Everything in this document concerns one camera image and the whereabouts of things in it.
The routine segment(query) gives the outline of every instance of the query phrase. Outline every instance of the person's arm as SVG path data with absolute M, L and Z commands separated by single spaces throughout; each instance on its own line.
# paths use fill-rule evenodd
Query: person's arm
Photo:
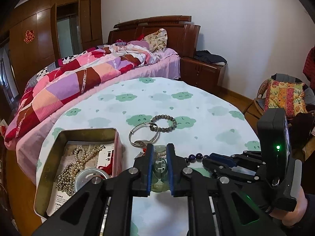
M 315 195 L 306 195 L 302 187 L 293 212 L 274 209 L 270 215 L 282 221 L 287 236 L 315 235 Z

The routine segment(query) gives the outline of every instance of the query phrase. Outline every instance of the chinese character decoration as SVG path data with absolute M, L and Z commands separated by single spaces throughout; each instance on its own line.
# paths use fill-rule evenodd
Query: chinese character decoration
M 35 36 L 34 36 L 34 31 L 33 30 L 27 30 L 25 33 L 25 39 L 24 41 L 26 43 L 31 42 L 32 40 L 34 40 Z

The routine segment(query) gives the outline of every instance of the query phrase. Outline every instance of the wooden floor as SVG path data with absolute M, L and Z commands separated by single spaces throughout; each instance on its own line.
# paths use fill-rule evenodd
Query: wooden floor
M 241 112 L 250 103 L 249 99 L 236 98 L 231 93 L 220 93 L 218 96 L 236 106 Z M 259 116 L 254 107 L 250 107 L 249 112 Z M 249 113 L 245 114 L 245 118 L 256 132 L 257 119 Z M 33 210 L 36 187 L 18 166 L 14 151 L 7 151 L 6 173 L 7 191 L 15 222 L 22 236 L 30 236 L 41 225 L 40 218 Z

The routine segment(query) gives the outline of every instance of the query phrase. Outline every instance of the blue gripper pad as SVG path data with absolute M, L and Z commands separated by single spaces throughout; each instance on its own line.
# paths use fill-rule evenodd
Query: blue gripper pad
M 147 154 L 147 152 L 150 152 L 150 158 L 149 158 L 149 167 L 148 167 L 148 186 L 147 186 L 147 192 L 148 195 L 150 195 L 151 192 L 151 185 L 152 185 L 152 165 L 153 165 L 153 146 L 150 150 L 146 150 L 145 154 Z
M 170 146 L 166 146 L 166 161 L 167 161 L 167 169 L 168 169 L 168 177 L 169 177 L 169 187 L 171 191 L 171 195 L 174 195 L 174 174 L 173 174 L 173 166 L 172 159 L 170 154 Z
M 237 167 L 237 164 L 231 158 L 223 157 L 220 154 L 212 153 L 212 154 L 209 155 L 209 158 L 211 160 L 215 160 L 215 161 L 224 163 L 224 164 L 228 165 L 229 168 Z

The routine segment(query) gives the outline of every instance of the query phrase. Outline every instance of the black sleeve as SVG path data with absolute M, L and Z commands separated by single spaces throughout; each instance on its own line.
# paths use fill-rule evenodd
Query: black sleeve
M 315 195 L 305 194 L 305 198 L 308 200 L 308 207 L 301 221 L 289 228 L 283 226 L 287 236 L 315 235 Z

